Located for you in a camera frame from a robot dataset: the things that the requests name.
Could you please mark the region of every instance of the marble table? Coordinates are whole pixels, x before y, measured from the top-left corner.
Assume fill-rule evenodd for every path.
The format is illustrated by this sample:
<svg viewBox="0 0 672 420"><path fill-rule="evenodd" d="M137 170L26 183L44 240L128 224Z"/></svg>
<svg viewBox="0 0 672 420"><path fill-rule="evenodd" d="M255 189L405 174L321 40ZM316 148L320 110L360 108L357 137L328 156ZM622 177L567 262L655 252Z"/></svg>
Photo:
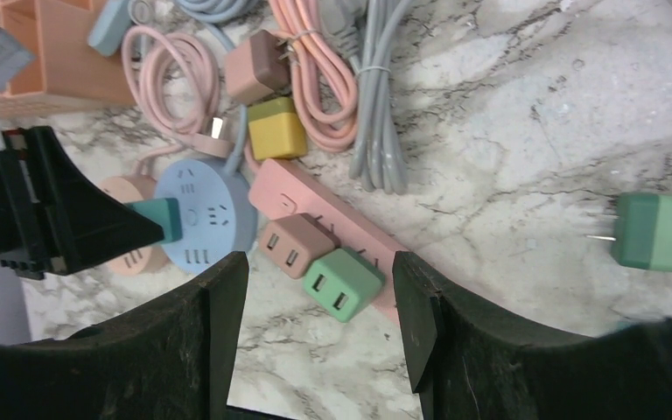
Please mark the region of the marble table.
<svg viewBox="0 0 672 420"><path fill-rule="evenodd" d="M158 17L221 57L170 3ZM262 26L273 27L264 6L227 31L241 39ZM606 243L585 238L611 231L596 214L617 194L672 192L669 4L416 0L397 38L410 193L363 191L347 177L349 153L314 150L307 171L458 284L524 317L594 336L623 319L672 317L672 275L621 268ZM182 80L169 94L189 102ZM20 123L55 127L94 182L168 142L134 109ZM232 404L294 418L420 417L396 325L371 308L342 325L258 252L249 257ZM173 267L132 278L98 267L24 281L34 338L64 338L189 278Z"/></svg>

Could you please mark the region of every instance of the yellow power adapter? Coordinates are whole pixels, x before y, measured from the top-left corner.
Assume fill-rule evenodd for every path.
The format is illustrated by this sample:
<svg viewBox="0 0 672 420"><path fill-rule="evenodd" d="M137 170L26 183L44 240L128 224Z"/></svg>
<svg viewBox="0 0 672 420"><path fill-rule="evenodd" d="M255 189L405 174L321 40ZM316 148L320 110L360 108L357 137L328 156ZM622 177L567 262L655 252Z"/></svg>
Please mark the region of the yellow power adapter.
<svg viewBox="0 0 672 420"><path fill-rule="evenodd" d="M256 160L293 159L308 153L305 127L292 98L276 98L249 108L248 132Z"/></svg>

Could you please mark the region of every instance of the teal block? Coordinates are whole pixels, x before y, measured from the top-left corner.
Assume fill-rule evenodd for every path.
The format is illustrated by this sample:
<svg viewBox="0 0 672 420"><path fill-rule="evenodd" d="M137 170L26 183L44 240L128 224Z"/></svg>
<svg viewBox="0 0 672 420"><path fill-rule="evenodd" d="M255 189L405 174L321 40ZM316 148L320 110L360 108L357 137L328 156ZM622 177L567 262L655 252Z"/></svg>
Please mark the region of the teal block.
<svg viewBox="0 0 672 420"><path fill-rule="evenodd" d="M350 248L315 260L303 280L305 292L341 322L367 307L384 284L385 275Z"/></svg>
<svg viewBox="0 0 672 420"><path fill-rule="evenodd" d="M179 216L179 201L176 199L146 199L128 203L127 207L152 221L164 229L164 239L157 242L176 242L181 239L181 217Z"/></svg>

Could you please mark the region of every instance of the pink power adapter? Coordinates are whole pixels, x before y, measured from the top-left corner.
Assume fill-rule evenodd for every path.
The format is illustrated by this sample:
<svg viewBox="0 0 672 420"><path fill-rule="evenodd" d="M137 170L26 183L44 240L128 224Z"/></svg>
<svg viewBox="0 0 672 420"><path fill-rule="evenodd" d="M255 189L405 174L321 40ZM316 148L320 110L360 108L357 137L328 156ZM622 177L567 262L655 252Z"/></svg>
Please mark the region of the pink power adapter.
<svg viewBox="0 0 672 420"><path fill-rule="evenodd" d="M290 161L264 161L248 198L271 221L309 214L337 236L341 246L372 263L385 275L385 285L372 305L398 324L392 270L396 252L407 250L403 245Z"/></svg>

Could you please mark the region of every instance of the blue disc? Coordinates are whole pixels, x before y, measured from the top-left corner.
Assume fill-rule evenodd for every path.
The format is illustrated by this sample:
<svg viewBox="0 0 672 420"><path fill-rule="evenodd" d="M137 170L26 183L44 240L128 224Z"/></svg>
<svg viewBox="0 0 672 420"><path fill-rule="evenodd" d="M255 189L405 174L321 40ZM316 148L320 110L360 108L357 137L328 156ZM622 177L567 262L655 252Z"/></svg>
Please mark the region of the blue disc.
<svg viewBox="0 0 672 420"><path fill-rule="evenodd" d="M155 198L178 200L182 238L164 251L179 268L199 274L232 251L248 252L258 215L249 203L249 183L227 175L217 159L184 159L158 180Z"/></svg>

